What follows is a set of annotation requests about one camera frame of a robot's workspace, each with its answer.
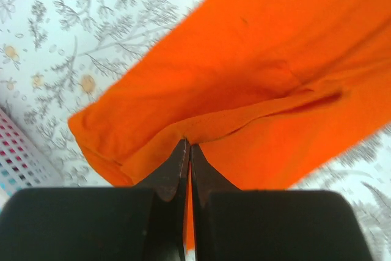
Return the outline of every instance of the white plastic basket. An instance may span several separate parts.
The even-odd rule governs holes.
[[[20,189],[61,182],[60,173],[0,110],[0,211]]]

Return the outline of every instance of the floral pattern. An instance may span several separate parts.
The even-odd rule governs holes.
[[[64,185],[108,184],[87,164],[68,118],[201,2],[0,0],[0,107],[60,171]],[[293,187],[342,193],[376,260],[391,258],[390,155],[386,126]]]

